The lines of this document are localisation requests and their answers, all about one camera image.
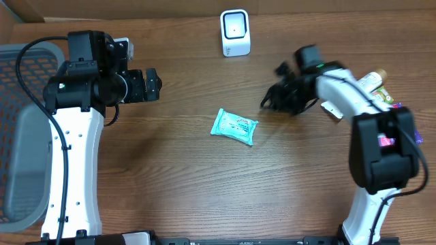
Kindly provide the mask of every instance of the wooden table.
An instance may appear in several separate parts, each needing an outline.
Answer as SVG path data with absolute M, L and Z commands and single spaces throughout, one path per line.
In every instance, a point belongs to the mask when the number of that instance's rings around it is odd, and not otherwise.
M 225 59 L 219 19 L 17 24 L 11 43 L 99 30 L 135 44 L 130 69 L 155 67 L 158 102 L 121 106 L 105 128 L 98 163 L 104 233 L 154 229 L 191 239 L 334 235 L 356 185 L 348 170 L 349 125 L 319 104 L 297 117 L 259 109 L 273 70 L 316 43 L 357 78 L 381 67 L 395 101 L 410 107 L 436 176 L 436 10 L 251 16 L 251 54 Z M 66 42 L 56 42 L 67 56 Z M 219 108 L 256 119 L 254 146 L 211 136 Z M 108 110 L 109 121 L 113 110 Z M 436 242 L 436 178 L 397 199 L 382 229 L 403 244 Z M 409 183 L 414 188 L 421 175 Z M 2 234 L 2 244 L 38 240 L 41 224 Z

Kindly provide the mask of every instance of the perforated bin wall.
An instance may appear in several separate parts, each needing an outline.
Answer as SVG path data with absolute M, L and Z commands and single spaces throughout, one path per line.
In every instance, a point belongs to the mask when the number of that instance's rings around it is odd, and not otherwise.
M 50 125 L 17 81 L 15 60 L 23 46 L 0 46 L 0 232 L 27 228 L 48 205 Z M 23 80 L 40 101 L 62 62 L 62 52 L 50 43 L 37 45 L 23 57 Z

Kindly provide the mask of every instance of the wooden tabletop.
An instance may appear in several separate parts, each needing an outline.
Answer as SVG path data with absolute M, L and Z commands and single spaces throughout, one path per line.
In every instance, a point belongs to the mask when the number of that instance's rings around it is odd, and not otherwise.
M 87 29 L 129 37 L 135 45 L 129 68 L 154 67 L 163 81 L 159 101 L 122 105 L 120 119 L 103 131 L 97 194 L 103 232 L 334 235 L 356 190 L 349 125 L 331 121 L 319 104 L 296 117 L 259 109 L 279 80 L 274 69 L 315 43 L 325 61 L 341 61 L 357 78 L 385 69 L 390 94 L 414 112 L 432 178 L 423 193 L 395 200 L 381 233 L 403 244 L 435 243 L 436 10 L 251 16 L 250 27 L 251 53 L 225 59 L 218 17 L 15 25 L 11 43 Z M 56 44 L 68 56 L 66 42 Z M 253 147 L 210 135 L 219 108 L 259 121 Z M 40 227 L 0 240 L 39 240 Z

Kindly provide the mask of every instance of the teal packet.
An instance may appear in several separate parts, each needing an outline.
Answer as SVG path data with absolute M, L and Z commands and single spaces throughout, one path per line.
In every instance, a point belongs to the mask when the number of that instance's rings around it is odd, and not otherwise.
M 258 121 L 243 118 L 221 108 L 213 123 L 211 135 L 224 135 L 252 146 L 254 129 L 258 123 Z

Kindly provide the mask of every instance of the purple package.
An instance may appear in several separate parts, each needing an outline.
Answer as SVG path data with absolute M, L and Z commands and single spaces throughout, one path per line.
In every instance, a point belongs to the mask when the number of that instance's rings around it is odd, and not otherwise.
M 393 108 L 403 107 L 401 103 L 396 103 L 392 105 Z M 415 130 L 415 141 L 417 144 L 422 144 L 423 139 L 418 131 Z M 390 146 L 395 143 L 395 139 L 387 138 L 383 133 L 379 134 L 379 145 L 380 146 Z

